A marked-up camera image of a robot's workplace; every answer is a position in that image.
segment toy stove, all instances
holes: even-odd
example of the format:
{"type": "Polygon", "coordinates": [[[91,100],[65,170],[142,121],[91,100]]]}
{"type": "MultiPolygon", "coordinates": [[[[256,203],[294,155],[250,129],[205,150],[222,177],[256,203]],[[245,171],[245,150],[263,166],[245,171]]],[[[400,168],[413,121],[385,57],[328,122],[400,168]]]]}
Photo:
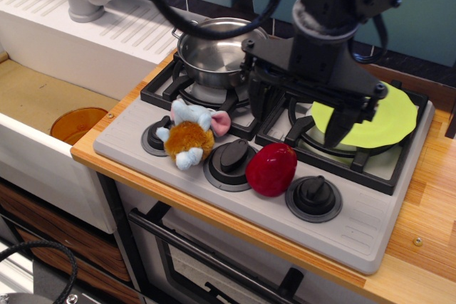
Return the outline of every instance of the toy stove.
{"type": "Polygon", "coordinates": [[[402,142],[371,150],[342,145],[327,150],[310,115],[311,101],[297,102],[283,94],[268,118],[258,122],[250,113],[246,88],[220,90],[195,84],[175,56],[93,147],[127,167],[369,274],[380,266],[434,114],[426,96],[404,91],[418,108],[418,124],[402,142]],[[155,136],[156,127],[170,124],[167,116],[176,98],[226,110],[232,119],[228,135],[216,138],[211,156],[187,171],[176,168],[155,136]],[[220,155],[228,148],[236,151],[239,142],[248,143],[242,152],[244,161],[234,169],[221,167],[220,155]],[[243,170],[256,151],[272,142],[292,146],[299,161],[290,188],[271,198],[250,189],[243,170]],[[300,184],[309,179],[332,189],[331,208],[308,213],[295,203],[300,184]]]}

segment tiled wall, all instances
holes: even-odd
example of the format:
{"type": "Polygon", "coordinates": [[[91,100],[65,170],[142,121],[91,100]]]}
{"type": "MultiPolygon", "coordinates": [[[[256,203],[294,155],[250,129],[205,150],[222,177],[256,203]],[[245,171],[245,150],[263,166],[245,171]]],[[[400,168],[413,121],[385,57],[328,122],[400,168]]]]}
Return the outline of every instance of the tiled wall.
{"type": "MultiPolygon", "coordinates": [[[[207,17],[230,16],[252,20],[256,16],[252,0],[239,0],[232,7],[220,6],[202,0],[167,0],[167,2],[176,8],[207,17]]],[[[292,25],[284,21],[269,19],[263,25],[263,28],[269,34],[277,37],[289,38],[293,36],[292,25]]],[[[373,47],[358,43],[356,50],[360,54],[367,55],[371,53],[373,47]]],[[[379,64],[387,68],[456,87],[456,68],[454,66],[446,67],[392,51],[388,51],[379,64]]]]}

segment oven door handle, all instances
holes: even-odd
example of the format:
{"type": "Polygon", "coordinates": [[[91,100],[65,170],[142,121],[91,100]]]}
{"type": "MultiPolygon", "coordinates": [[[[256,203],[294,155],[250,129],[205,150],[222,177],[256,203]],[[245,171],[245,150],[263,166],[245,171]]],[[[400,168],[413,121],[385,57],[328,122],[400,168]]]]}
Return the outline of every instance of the oven door handle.
{"type": "Polygon", "coordinates": [[[227,263],[211,251],[198,246],[193,241],[164,226],[161,220],[170,208],[170,206],[160,201],[147,214],[143,214],[134,208],[128,214],[128,220],[199,262],[246,286],[261,297],[271,300],[273,303],[298,304],[298,302],[293,300],[293,296],[304,278],[302,272],[295,268],[290,268],[279,288],[275,290],[236,266],[227,263]]]}

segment black cable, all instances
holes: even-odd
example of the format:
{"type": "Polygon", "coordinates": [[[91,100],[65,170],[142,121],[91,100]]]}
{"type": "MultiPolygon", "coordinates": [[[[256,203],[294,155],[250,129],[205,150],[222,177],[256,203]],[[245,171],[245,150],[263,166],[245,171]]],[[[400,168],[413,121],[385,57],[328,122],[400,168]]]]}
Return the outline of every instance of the black cable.
{"type": "Polygon", "coordinates": [[[63,304],[71,292],[71,288],[73,287],[76,276],[78,275],[78,266],[76,264],[76,259],[73,253],[66,248],[61,243],[53,242],[53,241],[45,241],[45,240],[38,240],[38,241],[27,241],[23,243],[18,243],[17,245],[11,246],[0,253],[0,262],[8,258],[10,255],[15,254],[18,251],[22,251],[24,249],[30,248],[37,248],[37,247],[48,247],[48,248],[55,248],[61,252],[64,252],[68,259],[70,259],[71,264],[71,276],[68,280],[65,288],[63,289],[62,293],[59,297],[54,301],[53,304],[63,304]]]}
{"type": "Polygon", "coordinates": [[[242,34],[253,31],[261,26],[276,10],[280,0],[269,0],[265,10],[259,14],[251,23],[231,31],[213,31],[207,28],[202,28],[190,23],[184,17],[181,17],[173,9],[171,9],[165,0],[151,0],[156,5],[158,11],[177,29],[182,32],[198,38],[208,40],[222,40],[226,38],[240,36],[242,34]]]}
{"type": "Polygon", "coordinates": [[[361,64],[372,64],[380,60],[388,51],[388,32],[386,30],[385,23],[383,22],[383,18],[381,14],[373,17],[373,23],[375,24],[375,28],[377,29],[378,36],[380,37],[380,44],[381,50],[377,52],[375,55],[372,56],[362,56],[353,51],[353,40],[351,38],[348,41],[348,50],[350,51],[351,56],[353,59],[361,64]]]}

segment stuffed toy mouse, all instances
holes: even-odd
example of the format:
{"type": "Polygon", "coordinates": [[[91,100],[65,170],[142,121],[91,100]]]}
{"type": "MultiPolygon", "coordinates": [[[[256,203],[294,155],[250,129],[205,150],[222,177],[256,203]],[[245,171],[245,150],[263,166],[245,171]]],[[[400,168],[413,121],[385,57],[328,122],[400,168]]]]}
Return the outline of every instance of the stuffed toy mouse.
{"type": "Polygon", "coordinates": [[[174,126],[170,129],[159,127],[156,134],[180,170],[187,170],[206,159],[214,147],[214,135],[225,135],[231,126],[227,112],[187,105],[181,99],[172,102],[171,119],[174,126]]]}

